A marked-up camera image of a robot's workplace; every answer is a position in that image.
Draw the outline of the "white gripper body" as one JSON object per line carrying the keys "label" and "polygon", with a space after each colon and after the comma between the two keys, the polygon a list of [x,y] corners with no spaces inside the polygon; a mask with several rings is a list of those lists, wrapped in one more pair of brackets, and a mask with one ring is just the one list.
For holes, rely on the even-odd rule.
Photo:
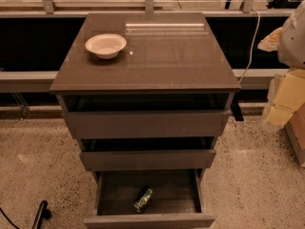
{"label": "white gripper body", "polygon": [[290,68],[305,68],[305,0],[283,24],[277,52],[281,63]]}

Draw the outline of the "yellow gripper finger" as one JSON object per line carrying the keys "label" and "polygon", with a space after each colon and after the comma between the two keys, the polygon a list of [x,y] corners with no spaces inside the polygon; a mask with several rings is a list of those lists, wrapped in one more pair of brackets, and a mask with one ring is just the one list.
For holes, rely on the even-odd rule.
{"label": "yellow gripper finger", "polygon": [[262,39],[257,47],[264,52],[276,52],[282,28],[277,28]]}
{"label": "yellow gripper finger", "polygon": [[267,133],[282,129],[305,103],[305,70],[289,69],[271,80],[268,102],[261,116],[261,127]]}

